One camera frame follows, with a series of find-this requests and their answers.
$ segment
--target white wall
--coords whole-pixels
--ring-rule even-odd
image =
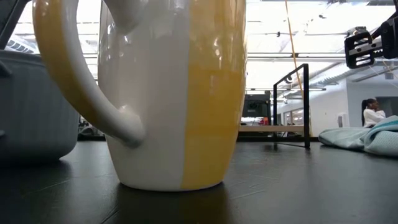
[[[338,115],[348,115],[348,97],[346,80],[338,85],[326,87],[326,91],[310,91],[310,116],[312,125],[312,136],[318,136],[322,131],[329,128],[338,128]],[[302,100],[289,100],[286,105],[278,105],[278,114],[286,111],[296,110],[303,107]]]
[[[361,103],[368,98],[380,96],[398,96],[398,88],[390,83],[362,84],[347,83],[349,124],[351,127],[361,127]]]

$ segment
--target mug handle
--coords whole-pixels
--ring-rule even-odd
[[[88,70],[76,25],[78,0],[35,0],[33,23],[44,64],[69,103],[93,126],[137,147],[145,131],[128,106],[118,110]]]

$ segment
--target black metal frame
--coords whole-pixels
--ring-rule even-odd
[[[285,75],[282,79],[280,79],[277,83],[274,84],[274,104],[273,104],[273,111],[274,114],[272,117],[274,118],[274,126],[278,125],[277,121],[277,88],[278,85],[285,80],[291,80],[292,75],[298,72],[299,70],[303,69],[303,92],[304,92],[304,99],[303,99],[303,110],[304,110],[304,148],[310,149],[310,82],[309,82],[309,67],[307,63],[304,63],[297,67],[295,70],[291,71],[289,74]],[[273,140],[275,143],[279,141],[280,138],[277,137],[276,133],[274,133]]]
[[[24,12],[26,4],[29,1],[30,0],[15,0],[13,6],[10,8],[9,13],[0,15],[0,50],[4,50],[6,48],[8,40],[14,32],[18,20]]]

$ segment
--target dark table surface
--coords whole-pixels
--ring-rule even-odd
[[[397,160],[272,146],[237,143],[223,184],[160,193],[121,185],[106,143],[80,142],[56,164],[0,170],[0,223],[398,223]]]

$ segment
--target yellow stripe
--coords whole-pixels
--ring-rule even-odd
[[[245,0],[191,0],[182,189],[222,181],[235,148],[245,73]]]
[[[98,124],[99,119],[92,102],[88,100],[82,86],[73,75],[63,35],[62,14],[62,0],[35,2],[34,30],[40,55],[50,76],[69,103],[91,124]]]

